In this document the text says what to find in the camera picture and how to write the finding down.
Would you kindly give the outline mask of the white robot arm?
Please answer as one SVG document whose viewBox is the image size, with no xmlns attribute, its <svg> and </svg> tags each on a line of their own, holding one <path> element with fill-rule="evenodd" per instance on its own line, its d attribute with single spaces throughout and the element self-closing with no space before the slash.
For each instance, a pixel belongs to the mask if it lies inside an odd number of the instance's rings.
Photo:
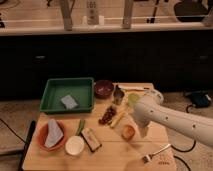
<svg viewBox="0 0 213 171">
<path fill-rule="evenodd" d="M 156 122 L 213 148 L 213 119 L 180 112 L 162 105 L 158 90 L 147 90 L 133 107 L 133 119 L 139 128 Z"/>
</svg>

